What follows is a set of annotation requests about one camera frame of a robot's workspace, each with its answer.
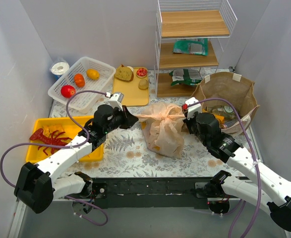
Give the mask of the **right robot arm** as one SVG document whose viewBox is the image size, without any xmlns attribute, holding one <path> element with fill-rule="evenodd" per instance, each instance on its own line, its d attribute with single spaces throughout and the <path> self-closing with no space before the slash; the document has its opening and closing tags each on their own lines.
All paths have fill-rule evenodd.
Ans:
<svg viewBox="0 0 291 238">
<path fill-rule="evenodd" d="M 228 172 L 220 171 L 210 181 L 212 192 L 233 195 L 258 206 L 280 228 L 291 232 L 291 182 L 262 162 L 254 161 L 248 149 L 221 131 L 214 115 L 185 113 L 184 122 L 212 156 L 242 172 L 256 184 L 253 187 Z"/>
</svg>

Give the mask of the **brown burlap tote bag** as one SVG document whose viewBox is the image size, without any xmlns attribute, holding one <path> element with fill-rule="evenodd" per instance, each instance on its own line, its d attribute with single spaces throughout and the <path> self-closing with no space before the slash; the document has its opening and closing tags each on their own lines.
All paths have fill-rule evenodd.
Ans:
<svg viewBox="0 0 291 238">
<path fill-rule="evenodd" d="M 248 128 L 260 107 L 253 91 L 253 81 L 240 74 L 218 72 L 206 76 L 185 103 L 190 105 L 196 101 L 209 98 L 225 99 L 238 112 L 244 128 Z"/>
</svg>

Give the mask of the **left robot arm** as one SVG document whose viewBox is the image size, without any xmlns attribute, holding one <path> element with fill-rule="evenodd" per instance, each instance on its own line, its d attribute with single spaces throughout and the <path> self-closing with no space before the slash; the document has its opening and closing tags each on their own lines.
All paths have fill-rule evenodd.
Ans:
<svg viewBox="0 0 291 238">
<path fill-rule="evenodd" d="M 121 109 L 101 105 L 83 130 L 67 145 L 50 157 L 22 166 L 14 195 L 36 214 L 46 210 L 55 199 L 71 194 L 87 198 L 92 192 L 92 179 L 82 172 L 61 178 L 60 175 L 84 156 L 101 146 L 107 134 L 117 128 L 129 129 L 138 122 L 126 106 Z"/>
</svg>

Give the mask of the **orange mango gummy packet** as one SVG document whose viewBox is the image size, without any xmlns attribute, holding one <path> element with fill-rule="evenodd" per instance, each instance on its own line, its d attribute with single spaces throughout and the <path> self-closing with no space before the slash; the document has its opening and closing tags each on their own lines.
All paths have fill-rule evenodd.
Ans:
<svg viewBox="0 0 291 238">
<path fill-rule="evenodd" d="M 220 116 L 220 115 L 214 115 L 214 116 L 220 124 L 223 124 L 226 121 L 224 116 Z"/>
</svg>

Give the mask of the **teal snack packet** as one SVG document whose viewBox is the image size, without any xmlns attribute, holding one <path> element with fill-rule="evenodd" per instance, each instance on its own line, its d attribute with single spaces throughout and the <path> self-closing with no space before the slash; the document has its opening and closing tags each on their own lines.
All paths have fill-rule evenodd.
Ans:
<svg viewBox="0 0 291 238">
<path fill-rule="evenodd" d="M 208 39 L 198 38 L 195 40 L 177 40 L 173 46 L 173 53 L 186 55 L 208 55 Z"/>
</svg>

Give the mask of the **peach plastic grocery bag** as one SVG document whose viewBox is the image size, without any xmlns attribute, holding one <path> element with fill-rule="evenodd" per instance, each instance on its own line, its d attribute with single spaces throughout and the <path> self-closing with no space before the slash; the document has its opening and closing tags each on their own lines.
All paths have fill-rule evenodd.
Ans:
<svg viewBox="0 0 291 238">
<path fill-rule="evenodd" d="M 139 115 L 147 148 L 166 157 L 181 157 L 184 138 L 181 133 L 185 116 L 180 106 L 158 102 L 147 106 Z"/>
</svg>

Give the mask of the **silver drink can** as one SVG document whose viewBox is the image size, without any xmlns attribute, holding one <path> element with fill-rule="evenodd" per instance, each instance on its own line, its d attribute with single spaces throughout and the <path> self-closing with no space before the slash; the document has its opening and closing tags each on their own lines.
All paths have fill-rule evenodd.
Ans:
<svg viewBox="0 0 291 238">
<path fill-rule="evenodd" d="M 236 123 L 238 123 L 237 119 L 227 121 L 227 122 L 221 124 L 221 129 L 228 129 L 228 128 L 234 126 Z"/>
</svg>

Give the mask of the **clear glass bottle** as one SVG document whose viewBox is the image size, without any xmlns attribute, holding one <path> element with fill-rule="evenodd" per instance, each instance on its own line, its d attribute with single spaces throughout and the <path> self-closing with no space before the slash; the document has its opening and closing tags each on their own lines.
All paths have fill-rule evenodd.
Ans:
<svg viewBox="0 0 291 238">
<path fill-rule="evenodd" d="M 230 106 L 217 105 L 213 107 L 206 107 L 206 111 L 214 115 L 223 116 L 225 119 L 237 119 L 237 116 Z"/>
</svg>

